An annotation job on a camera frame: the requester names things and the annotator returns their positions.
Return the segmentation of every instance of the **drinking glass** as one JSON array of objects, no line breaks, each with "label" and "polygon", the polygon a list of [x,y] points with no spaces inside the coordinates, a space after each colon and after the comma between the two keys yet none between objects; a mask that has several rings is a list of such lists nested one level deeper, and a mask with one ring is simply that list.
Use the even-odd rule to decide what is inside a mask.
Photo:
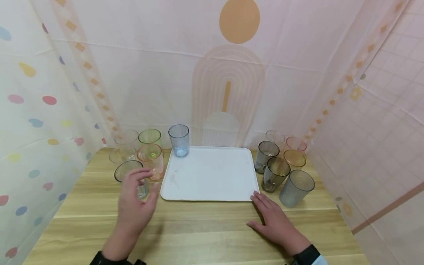
[{"label": "drinking glass", "polygon": [[256,154],[255,171],[259,174],[263,174],[268,160],[277,156],[279,153],[280,148],[273,142],[263,141],[259,143],[258,152]]},{"label": "drinking glass", "polygon": [[156,129],[147,129],[142,131],[138,135],[138,140],[140,141],[141,145],[146,144],[156,144],[162,147],[162,134],[159,132],[159,130]]},{"label": "drinking glass", "polygon": [[291,170],[302,169],[306,165],[306,158],[301,152],[296,150],[285,151],[283,158],[289,163]]},{"label": "drinking glass", "polygon": [[297,137],[290,136],[286,139],[286,144],[284,145],[284,151],[287,150],[297,150],[299,152],[303,152],[306,150],[306,143]]},{"label": "drinking glass", "polygon": [[153,170],[151,180],[162,178],[163,173],[163,153],[162,148],[156,144],[142,146],[137,152],[137,158],[144,163],[144,166]]},{"label": "drinking glass", "polygon": [[[142,168],[143,164],[140,161],[130,160],[127,162],[123,162],[119,167],[115,170],[115,179],[118,182],[122,182],[124,176],[128,174],[133,169]],[[143,199],[149,193],[149,182],[147,179],[143,179],[143,185],[138,186],[137,194],[138,198]]]},{"label": "drinking glass", "polygon": [[177,124],[169,128],[169,137],[171,138],[172,148],[175,155],[184,157],[189,152],[189,129],[187,126]]},{"label": "drinking glass", "polygon": [[137,150],[135,150],[133,147],[129,147],[127,149],[115,148],[110,152],[109,160],[112,163],[120,165],[123,162],[134,160],[136,152]]},{"label": "drinking glass", "polygon": [[280,149],[284,147],[284,142],[286,140],[284,133],[277,130],[269,130],[265,133],[265,137],[268,141],[276,144]]},{"label": "drinking glass", "polygon": [[115,143],[119,149],[139,148],[138,132],[135,130],[120,131],[114,137]]},{"label": "drinking glass", "polygon": [[280,201],[286,207],[294,207],[314,188],[311,175],[302,170],[293,170],[280,192]]},{"label": "drinking glass", "polygon": [[268,160],[264,174],[262,188],[267,192],[274,192],[290,174],[290,166],[287,161],[273,157]]}]

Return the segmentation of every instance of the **left hand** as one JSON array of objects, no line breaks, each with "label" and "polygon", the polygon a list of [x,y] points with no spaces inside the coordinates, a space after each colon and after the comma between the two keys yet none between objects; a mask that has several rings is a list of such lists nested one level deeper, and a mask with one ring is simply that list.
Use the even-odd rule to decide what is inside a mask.
[{"label": "left hand", "polygon": [[142,180],[152,176],[147,168],[130,171],[123,179],[118,202],[118,220],[115,229],[102,249],[105,258],[112,261],[126,259],[149,223],[159,197],[159,183],[150,189],[146,202],[138,199],[137,189]]}]

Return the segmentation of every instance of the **white tray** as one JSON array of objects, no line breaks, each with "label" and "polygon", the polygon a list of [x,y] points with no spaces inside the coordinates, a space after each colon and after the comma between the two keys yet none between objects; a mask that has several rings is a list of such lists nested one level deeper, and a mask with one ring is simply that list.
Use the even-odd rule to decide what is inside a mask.
[{"label": "white tray", "polygon": [[190,146],[186,157],[172,150],[160,195],[169,201],[250,201],[259,192],[247,148]]}]

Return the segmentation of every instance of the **wooden table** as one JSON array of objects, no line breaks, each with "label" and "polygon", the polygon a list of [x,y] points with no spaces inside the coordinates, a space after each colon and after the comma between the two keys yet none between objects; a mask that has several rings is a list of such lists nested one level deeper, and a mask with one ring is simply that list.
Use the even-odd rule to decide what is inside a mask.
[{"label": "wooden table", "polygon": [[[110,235],[117,217],[120,184],[113,178],[110,149],[94,155],[72,192],[38,240],[25,264],[89,264]],[[164,163],[170,151],[164,152]],[[315,189],[288,209],[266,193],[329,264],[369,264],[330,195],[308,161]],[[129,260],[149,265],[283,265],[291,258],[246,226],[260,220],[250,202],[181,202],[159,198],[156,212]]]}]

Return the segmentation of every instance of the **black wristband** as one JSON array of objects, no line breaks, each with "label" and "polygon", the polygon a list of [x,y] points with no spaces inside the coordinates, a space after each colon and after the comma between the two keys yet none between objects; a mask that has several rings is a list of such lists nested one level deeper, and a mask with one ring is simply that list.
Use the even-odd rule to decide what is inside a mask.
[{"label": "black wristband", "polygon": [[310,245],[301,253],[293,256],[293,265],[312,265],[319,256],[321,256],[321,254],[318,249],[316,249],[314,245]]}]

